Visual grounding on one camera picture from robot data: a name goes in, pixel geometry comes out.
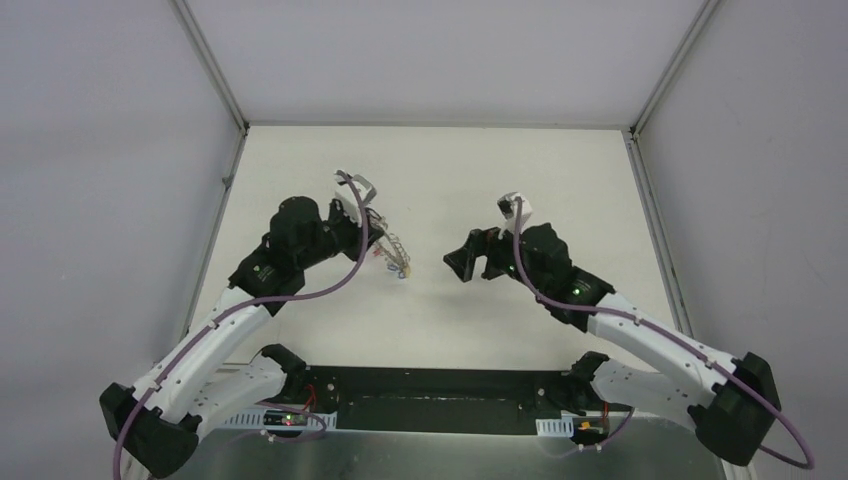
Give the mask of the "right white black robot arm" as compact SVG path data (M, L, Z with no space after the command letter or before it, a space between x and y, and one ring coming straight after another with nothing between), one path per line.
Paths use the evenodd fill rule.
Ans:
M529 282L556 320L650 365L643 371L604 354L584 354L566 377L578 409L606 402L650 412L693 432L710 452L738 466L760 450L781 409L765 359L753 352L735 357L655 323L611 284L576 266L548 223L518 236L498 227L474 229L443 261L468 282L479 258L484 279Z

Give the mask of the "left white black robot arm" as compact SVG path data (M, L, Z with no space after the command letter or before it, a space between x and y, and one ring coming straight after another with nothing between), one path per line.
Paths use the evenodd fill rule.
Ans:
M124 453L152 476L168 477L235 414L264 400L288 405L303 396L306 364L279 344L223 380L208 378L283 306L328 296L353 279L384 233L369 219L373 198L338 193L327 218L309 197L284 200L203 322L132 385L113 383L103 391L99 403L115 441L113 478L122 476ZM330 287L304 292L306 270L339 254L353 261L353 270Z

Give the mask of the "metal disc with keyrings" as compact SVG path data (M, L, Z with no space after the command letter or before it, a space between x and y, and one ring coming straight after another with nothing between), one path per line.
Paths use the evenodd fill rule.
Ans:
M376 244L380 244L384 250L384 255L380 257L384 258L386 267L388 264L395 264L405 268L407 276L405 278L397 278L400 280L408 278L411 275L411 257L405 250L399 237L389 230L388 222L383 215L371 208L367 209L367 214L370 226L382 232L381 236L374 242L373 249Z

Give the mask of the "blue key tag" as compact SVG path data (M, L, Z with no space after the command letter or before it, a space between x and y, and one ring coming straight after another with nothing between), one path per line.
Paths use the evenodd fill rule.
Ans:
M387 269L390 272L393 272L397 275L398 278L405 278L407 276L406 269L402 268L395 264L388 264Z

